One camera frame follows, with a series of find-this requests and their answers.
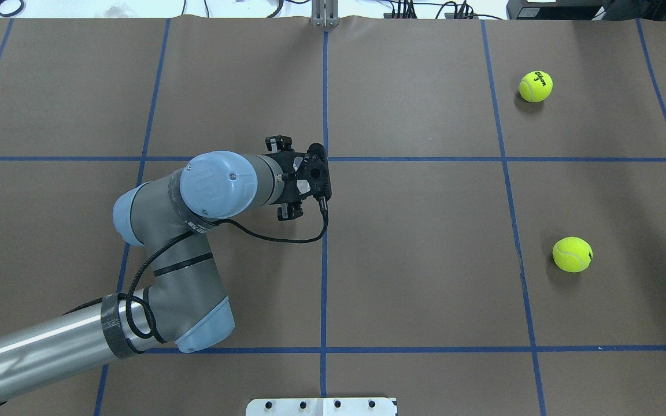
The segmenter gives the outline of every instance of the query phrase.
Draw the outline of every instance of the silver cylindrical arm segment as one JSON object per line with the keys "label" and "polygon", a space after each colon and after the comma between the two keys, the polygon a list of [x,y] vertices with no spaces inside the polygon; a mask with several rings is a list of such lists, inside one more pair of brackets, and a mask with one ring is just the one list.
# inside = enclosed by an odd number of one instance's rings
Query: silver cylindrical arm segment
{"label": "silver cylindrical arm segment", "polygon": [[[135,324],[147,331],[142,306],[134,303],[132,308]],[[130,332],[124,301],[119,313],[125,337],[135,348],[159,345],[155,339],[143,340]],[[102,334],[99,304],[0,337],[0,402],[117,359]]]}
{"label": "silver cylindrical arm segment", "polygon": [[[278,179],[282,172],[279,165],[258,155],[231,155],[228,160],[236,164],[240,160],[241,166],[241,156],[248,161],[244,166],[252,166],[246,171],[251,177],[256,173],[257,179],[256,194],[244,195],[248,200],[246,209],[275,201],[283,188]],[[225,168],[235,169],[232,163]],[[233,172],[225,176],[233,177]],[[167,176],[128,192],[113,213],[120,234],[128,242],[145,245],[148,253],[190,229],[169,197],[169,179]],[[204,185],[195,182],[190,189]],[[164,340],[177,340],[180,350],[193,352],[229,335],[234,326],[232,314],[204,234],[176,243],[156,258],[151,268],[156,284],[137,290],[135,296],[147,300],[156,318],[156,330]],[[0,402],[133,356],[136,350],[158,347],[155,337],[143,339],[132,333],[125,314],[126,302],[116,300],[116,295],[110,295],[100,304],[0,337]],[[132,304],[132,316],[140,331],[150,331],[145,311],[138,303]]]}

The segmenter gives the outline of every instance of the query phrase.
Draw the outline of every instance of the tennis ball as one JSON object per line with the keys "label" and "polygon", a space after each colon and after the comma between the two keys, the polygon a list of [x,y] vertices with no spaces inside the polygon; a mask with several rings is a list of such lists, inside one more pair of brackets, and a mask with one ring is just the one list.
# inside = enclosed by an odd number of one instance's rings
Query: tennis ball
{"label": "tennis ball", "polygon": [[549,74],[543,71],[533,71],[532,73],[527,73],[520,80],[518,92],[520,92],[520,96],[527,102],[537,103],[549,97],[553,86],[554,82]]}
{"label": "tennis ball", "polygon": [[590,266],[593,250],[590,245],[578,237],[564,237],[552,250],[554,263],[565,272],[581,272]]}

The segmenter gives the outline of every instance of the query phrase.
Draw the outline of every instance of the black cable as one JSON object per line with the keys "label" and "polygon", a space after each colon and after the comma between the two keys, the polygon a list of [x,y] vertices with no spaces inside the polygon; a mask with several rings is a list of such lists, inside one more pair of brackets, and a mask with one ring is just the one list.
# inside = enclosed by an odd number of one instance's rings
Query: black cable
{"label": "black cable", "polygon": [[[187,0],[184,0],[184,7],[182,8],[182,16],[187,13]],[[204,13],[209,17],[209,7],[207,7],[207,0],[204,0]]]}
{"label": "black cable", "polygon": [[467,4],[467,0],[464,0],[457,13],[454,13],[454,18],[464,18],[471,13],[474,13],[474,8]]}
{"label": "black cable", "polygon": [[[0,7],[2,6],[2,3],[4,3],[4,2],[5,2],[5,0],[0,0]],[[2,16],[2,17],[12,17],[12,16],[16,16],[16,15],[19,15],[19,13],[20,13],[22,10],[24,10],[24,0],[19,0],[19,7],[17,8],[17,10],[15,10],[15,11],[13,11],[13,12],[11,12],[11,13],[2,13],[2,12],[0,11],[0,16]]]}
{"label": "black cable", "polygon": [[503,20],[502,17],[492,16],[492,15],[483,15],[483,14],[471,14],[471,15],[464,16],[462,18],[473,18],[473,17],[491,17],[491,18],[496,18],[497,20]]}
{"label": "black cable", "polygon": [[[142,266],[140,266],[140,269],[138,269],[138,272],[135,273],[135,277],[132,279],[132,284],[130,284],[130,288],[126,293],[118,293],[117,298],[119,300],[126,300],[127,303],[125,304],[125,318],[127,319],[127,325],[130,327],[130,330],[135,334],[135,336],[143,338],[143,339],[149,339],[151,337],[158,337],[158,332],[156,331],[156,317],[153,314],[153,310],[151,310],[150,305],[148,303],[135,296],[135,289],[138,287],[138,282],[140,282],[140,278],[143,276],[143,272],[148,269],[148,266],[150,266],[153,261],[158,258],[158,256],[162,255],[163,253],[166,252],[166,250],[169,250],[169,248],[173,247],[176,243],[181,242],[184,239],[188,239],[188,237],[191,237],[194,234],[192,231],[187,231],[184,234],[178,235],[177,237],[174,237],[173,239],[169,240],[163,247],[159,248],[158,251],[153,253],[150,257],[148,257],[147,260],[143,263]],[[91,302],[84,303],[83,305],[76,306],[76,308],[73,308],[72,310],[67,311],[65,314],[69,313],[74,313],[75,311],[79,311],[85,308],[88,308],[89,306],[94,306],[98,305],[102,302],[102,298],[100,299],[95,299],[92,300]],[[148,332],[142,332],[138,328],[137,325],[135,325],[135,320],[132,318],[132,303],[135,302],[139,304],[140,306],[143,306],[143,313],[145,313],[146,316],[146,321],[148,323]]]}
{"label": "black cable", "polygon": [[[375,0],[376,2],[388,2],[388,3],[394,3],[392,0]],[[424,6],[442,6],[443,3],[427,3],[427,2],[412,2],[413,5],[424,5]]]}
{"label": "black cable", "polygon": [[441,16],[441,10],[445,8],[447,5],[454,5],[454,14],[457,13],[457,3],[456,2],[446,2],[443,5],[441,5],[441,8],[438,9],[438,13],[436,13],[436,17],[434,19],[438,18],[438,16]]}
{"label": "black cable", "polygon": [[[135,277],[133,277],[133,279],[132,279],[132,284],[130,284],[130,288],[127,291],[128,300],[127,300],[127,304],[125,305],[125,318],[127,318],[127,325],[130,327],[130,329],[132,329],[132,332],[137,337],[140,337],[140,338],[143,338],[143,339],[146,340],[148,338],[153,337],[156,334],[156,324],[155,323],[153,324],[153,328],[150,328],[148,333],[145,333],[145,332],[140,331],[140,329],[138,329],[138,326],[135,325],[135,321],[133,321],[133,319],[132,319],[132,302],[133,301],[137,302],[137,300],[135,300],[135,299],[139,299],[138,297],[136,297],[134,295],[135,294],[135,289],[137,289],[137,287],[138,287],[138,283],[140,282],[140,278],[143,276],[143,272],[145,272],[146,269],[148,269],[148,266],[150,266],[150,264],[153,263],[153,261],[156,260],[156,258],[158,258],[158,256],[162,255],[163,253],[166,252],[166,250],[169,250],[169,248],[173,247],[175,243],[178,243],[178,242],[181,242],[182,240],[188,239],[189,237],[191,237],[193,235],[194,235],[193,231],[187,231],[184,234],[178,235],[177,237],[174,237],[173,239],[169,240],[169,242],[167,242],[163,247],[159,248],[155,253],[153,253],[150,257],[148,257],[148,260],[145,260],[145,263],[143,263],[143,265],[140,266],[140,269],[138,269],[138,272],[135,273]],[[148,308],[147,310],[150,311],[150,306],[148,306],[148,304],[143,306],[143,310],[146,310],[146,308]]]}
{"label": "black cable", "polygon": [[277,5],[277,10],[274,10],[274,13],[267,16],[267,18],[275,17],[279,14],[280,11],[282,11],[282,7],[284,6],[284,0],[278,0],[278,1],[279,1],[279,5]]}
{"label": "black cable", "polygon": [[293,243],[293,244],[314,243],[317,240],[322,239],[323,235],[325,235],[325,232],[328,230],[328,209],[327,208],[322,208],[323,203],[320,203],[320,205],[321,205],[320,214],[323,216],[323,229],[320,231],[320,234],[318,234],[317,237],[313,237],[312,239],[290,240],[290,239],[276,239],[275,237],[267,237],[266,235],[261,235],[261,234],[258,234],[256,232],[252,232],[250,229],[247,229],[245,226],[242,226],[237,221],[233,221],[233,220],[230,220],[230,219],[217,220],[217,221],[211,222],[210,224],[215,225],[215,226],[220,225],[220,224],[230,224],[230,225],[238,227],[238,229],[240,229],[240,231],[245,232],[245,234],[248,234],[251,237],[256,237],[256,239],[266,240],[266,242]]}

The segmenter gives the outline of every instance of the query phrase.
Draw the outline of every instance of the cable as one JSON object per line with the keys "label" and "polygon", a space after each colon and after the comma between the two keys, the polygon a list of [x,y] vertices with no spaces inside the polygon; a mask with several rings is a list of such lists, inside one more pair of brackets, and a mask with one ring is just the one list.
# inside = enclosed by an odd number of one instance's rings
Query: cable
{"label": "cable", "polygon": [[277,10],[274,10],[274,12],[269,16],[267,16],[267,18],[276,17],[279,14],[279,12],[282,11],[282,7],[284,6],[284,0],[278,0],[278,1],[279,4],[277,5]]}
{"label": "cable", "polygon": [[438,16],[441,16],[441,10],[445,8],[447,5],[454,5],[454,14],[457,13],[457,8],[459,7],[456,2],[446,2],[443,5],[441,5],[441,8],[438,9],[438,13],[436,13],[436,17],[434,19],[438,18]]}
{"label": "cable", "polygon": [[[182,8],[182,16],[187,13],[187,0],[184,0],[184,7]],[[207,7],[207,0],[204,0],[204,13],[209,17],[209,7]]]}
{"label": "cable", "polygon": [[[151,310],[150,305],[148,303],[135,296],[135,289],[138,287],[138,283],[140,282],[140,278],[143,276],[143,272],[148,269],[148,266],[150,266],[153,261],[158,258],[158,256],[162,255],[163,253],[166,252],[166,250],[169,250],[169,248],[173,247],[176,243],[181,242],[184,239],[188,239],[188,237],[191,237],[194,234],[192,231],[187,231],[184,234],[178,235],[177,237],[174,237],[173,239],[169,240],[163,247],[159,248],[158,251],[153,253],[150,257],[148,257],[147,260],[145,260],[145,263],[143,263],[142,266],[140,266],[140,269],[138,269],[138,272],[135,273],[135,277],[132,279],[132,284],[130,284],[130,288],[126,293],[118,293],[117,297],[119,300],[126,300],[127,303],[125,304],[125,318],[127,319],[127,325],[130,327],[130,330],[132,330],[132,333],[135,334],[135,336],[143,338],[143,339],[149,339],[151,337],[156,337],[157,340],[159,340],[160,335],[158,334],[158,331],[156,330],[156,317],[153,314],[153,310]],[[94,306],[98,305],[102,302],[102,298],[100,299],[95,299],[90,302],[84,303],[83,305],[76,306],[76,308],[73,308],[72,310],[67,311],[67,313],[64,314],[69,314],[69,313],[74,313],[75,311],[79,311],[85,308],[88,308],[89,306]],[[143,306],[143,313],[145,313],[146,316],[146,321],[148,323],[148,332],[142,332],[138,328],[137,325],[135,325],[135,320],[132,318],[132,303],[135,302],[139,304],[140,306]]]}
{"label": "cable", "polygon": [[251,237],[256,237],[256,239],[266,240],[266,242],[293,243],[293,244],[314,243],[317,240],[322,239],[323,235],[325,235],[325,232],[328,230],[328,207],[325,205],[324,201],[325,200],[318,201],[320,203],[320,214],[323,216],[323,229],[320,230],[320,234],[318,234],[317,237],[313,237],[312,239],[306,239],[306,240],[275,239],[275,237],[267,237],[266,235],[261,235],[261,234],[258,234],[256,232],[252,232],[250,229],[247,229],[245,226],[242,226],[237,221],[233,221],[233,220],[230,220],[230,219],[217,220],[217,221],[211,222],[210,224],[212,224],[214,226],[218,226],[220,224],[230,224],[232,226],[238,227],[238,229],[240,229],[240,231],[245,232],[245,234],[248,234]]}
{"label": "cable", "polygon": [[[135,325],[135,321],[132,319],[132,302],[134,299],[138,299],[134,294],[135,294],[135,289],[138,287],[138,283],[140,282],[140,278],[143,276],[143,272],[148,269],[148,266],[150,266],[151,263],[153,263],[158,256],[162,255],[163,253],[166,252],[166,250],[169,250],[169,248],[173,247],[175,243],[181,242],[182,240],[188,239],[189,237],[193,236],[194,232],[193,231],[187,231],[184,234],[178,235],[177,237],[174,237],[173,239],[169,240],[163,247],[159,248],[155,253],[153,253],[150,257],[148,257],[148,260],[145,260],[145,263],[143,263],[142,266],[140,266],[140,269],[138,269],[138,272],[135,273],[135,277],[132,279],[132,284],[130,284],[130,289],[127,291],[127,304],[125,305],[125,317],[127,318],[127,325],[132,329],[132,332],[140,338],[143,339],[149,339],[153,337],[154,335],[157,334],[156,332],[156,324],[153,324],[153,328],[150,328],[148,333],[140,331],[138,329],[138,326]],[[147,304],[143,306],[143,310],[150,311],[150,306]]]}
{"label": "cable", "polygon": [[483,15],[483,14],[471,14],[471,15],[466,15],[462,18],[473,18],[473,17],[490,17],[490,18],[496,18],[497,20],[504,20],[502,17],[492,16],[492,15]]}
{"label": "cable", "polygon": [[415,5],[417,5],[417,3],[413,2],[413,0],[397,0],[397,13],[394,13],[393,5],[392,18],[418,18],[415,13]]}
{"label": "cable", "polygon": [[[4,3],[4,2],[5,2],[5,0],[0,0],[0,7],[2,6],[2,3]],[[22,10],[24,10],[24,0],[19,0],[19,7],[17,8],[17,10],[15,10],[15,11],[13,11],[13,12],[11,12],[11,13],[2,13],[2,12],[0,11],[0,16],[2,16],[2,17],[12,17],[12,16],[16,16],[16,15],[19,15],[19,13],[20,13]]]}

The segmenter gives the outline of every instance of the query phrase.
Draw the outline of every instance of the black wire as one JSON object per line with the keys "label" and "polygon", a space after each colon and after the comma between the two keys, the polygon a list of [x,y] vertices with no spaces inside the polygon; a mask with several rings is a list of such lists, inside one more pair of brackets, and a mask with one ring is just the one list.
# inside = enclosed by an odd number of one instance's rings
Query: black wire
{"label": "black wire", "polygon": [[238,229],[240,229],[240,231],[245,232],[245,234],[251,235],[251,237],[256,237],[256,239],[266,240],[266,242],[307,244],[307,243],[314,243],[317,240],[322,239],[323,235],[325,235],[325,232],[328,230],[328,211],[320,211],[320,213],[323,215],[323,229],[320,231],[320,234],[318,234],[317,237],[313,237],[312,239],[307,239],[307,240],[275,239],[275,237],[267,237],[266,235],[261,235],[257,234],[256,232],[252,232],[250,229],[247,229],[245,226],[242,226],[237,221],[233,221],[230,219],[217,220],[211,222],[210,224],[215,226],[220,224],[230,224],[233,226],[237,226]]}
{"label": "black wire", "polygon": [[[177,237],[174,237],[173,239],[169,240],[163,247],[159,248],[155,253],[153,253],[150,257],[148,257],[148,260],[145,260],[145,263],[143,263],[142,266],[140,266],[140,269],[138,269],[138,272],[135,273],[135,277],[132,279],[132,284],[130,284],[130,289],[127,291],[127,305],[125,305],[125,318],[127,318],[127,325],[132,329],[132,332],[140,338],[143,339],[148,339],[153,337],[156,334],[156,324],[153,324],[153,328],[151,328],[148,333],[140,331],[138,329],[138,326],[135,325],[135,321],[132,319],[132,302],[135,299],[138,299],[135,294],[135,289],[138,287],[138,283],[140,282],[140,278],[143,276],[143,272],[148,269],[148,266],[150,266],[151,263],[153,263],[158,256],[162,255],[163,253],[166,252],[166,250],[169,250],[169,248],[173,247],[175,243],[181,242],[182,240],[188,239],[189,237],[193,236],[194,232],[193,231],[187,231],[184,234],[178,235]],[[150,306],[147,304],[143,306],[143,310],[146,310],[146,307],[148,310],[150,310]]]}
{"label": "black wire", "polygon": [[389,3],[392,5],[392,18],[418,18],[415,13],[415,5],[421,3],[415,3],[413,0],[397,0],[397,13],[394,11],[394,4]]}
{"label": "black wire", "polygon": [[457,13],[457,7],[458,7],[457,3],[456,2],[446,2],[443,5],[441,5],[441,8],[438,9],[438,13],[436,13],[436,17],[434,17],[434,18],[438,18],[438,16],[441,16],[441,10],[443,10],[443,8],[445,8],[447,5],[454,5],[454,13]]}
{"label": "black wire", "polygon": [[277,5],[277,10],[274,10],[274,13],[267,16],[267,18],[272,18],[272,17],[277,16],[279,14],[279,12],[282,11],[283,6],[284,6],[284,0],[279,0],[279,4]]}
{"label": "black wire", "polygon": [[471,14],[471,15],[466,15],[462,18],[473,18],[473,17],[491,17],[491,18],[496,18],[497,20],[503,20],[502,17],[492,16],[492,15],[483,15],[483,14]]}
{"label": "black wire", "polygon": [[[188,237],[191,237],[194,234],[192,231],[187,231],[184,234],[178,235],[177,237],[174,237],[173,239],[169,240],[163,247],[159,248],[158,251],[153,253],[150,257],[148,257],[147,260],[143,263],[142,266],[140,266],[140,269],[138,269],[138,272],[135,273],[135,277],[132,279],[132,284],[130,284],[130,288],[126,293],[118,293],[117,298],[119,300],[126,300],[127,303],[125,304],[125,318],[127,319],[127,325],[130,327],[130,330],[135,334],[135,336],[143,338],[143,339],[149,339],[151,337],[157,336],[158,332],[156,331],[156,317],[153,314],[153,310],[151,310],[150,305],[148,303],[135,296],[135,289],[138,287],[138,282],[140,282],[140,278],[143,276],[143,272],[148,269],[148,266],[150,266],[153,261],[158,258],[158,256],[162,255],[163,253],[166,252],[166,250],[169,250],[172,246],[174,246],[176,243],[181,242],[184,239],[188,239]],[[94,306],[98,305],[102,302],[102,298],[100,299],[95,299],[92,300],[91,302],[84,303],[83,305],[76,306],[76,308],[73,308],[72,310],[67,311],[65,314],[69,313],[74,313],[75,311],[79,311],[85,308],[88,308],[89,306]],[[137,325],[135,325],[135,320],[132,318],[132,303],[135,302],[139,304],[140,306],[143,306],[143,313],[145,313],[146,316],[146,321],[148,323],[148,332],[142,332],[138,328]]]}

